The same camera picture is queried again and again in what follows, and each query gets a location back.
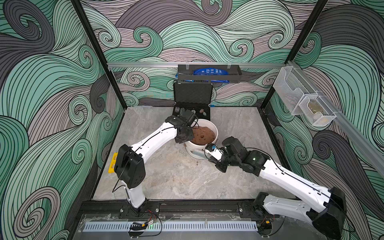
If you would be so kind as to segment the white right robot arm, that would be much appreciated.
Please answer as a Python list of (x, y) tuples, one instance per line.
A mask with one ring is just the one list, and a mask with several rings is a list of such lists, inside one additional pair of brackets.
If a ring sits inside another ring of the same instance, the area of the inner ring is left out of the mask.
[(234, 137), (225, 139), (222, 145), (219, 148), (208, 144), (204, 149), (209, 162), (219, 171), (225, 173), (229, 166), (239, 167), (295, 196), (295, 199), (284, 199), (260, 193), (253, 203), (255, 215), (279, 215), (300, 220), (330, 239), (341, 239), (346, 219), (346, 197), (341, 189), (328, 189), (310, 182), (276, 163), (269, 154), (244, 147)]

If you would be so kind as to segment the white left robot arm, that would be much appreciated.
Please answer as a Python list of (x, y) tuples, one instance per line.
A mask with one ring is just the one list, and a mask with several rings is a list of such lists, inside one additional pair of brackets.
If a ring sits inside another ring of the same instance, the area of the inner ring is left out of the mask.
[(142, 187), (146, 176), (146, 161), (171, 140), (175, 140), (177, 144), (191, 141), (194, 138), (193, 128), (197, 125), (198, 117), (192, 111), (186, 110), (178, 117), (167, 117), (158, 129), (140, 142), (119, 148), (114, 173), (125, 187), (127, 200), (133, 208), (139, 209), (146, 201)]

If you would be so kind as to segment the green white scrub brush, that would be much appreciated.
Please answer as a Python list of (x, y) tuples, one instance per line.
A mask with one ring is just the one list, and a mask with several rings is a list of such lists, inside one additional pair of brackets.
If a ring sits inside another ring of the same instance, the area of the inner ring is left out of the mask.
[(200, 158), (205, 157), (210, 161), (220, 161), (224, 156), (224, 151), (215, 144), (208, 144), (203, 150), (192, 150), (192, 154)]

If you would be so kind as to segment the white ceramic pot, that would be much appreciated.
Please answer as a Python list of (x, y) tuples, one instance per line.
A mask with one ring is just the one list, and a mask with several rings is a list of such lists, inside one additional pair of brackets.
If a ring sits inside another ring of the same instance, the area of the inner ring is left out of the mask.
[(193, 127), (194, 138), (184, 143), (187, 155), (196, 160), (206, 160), (205, 147), (208, 144), (215, 144), (218, 140), (218, 129), (215, 124), (208, 120), (198, 120)]

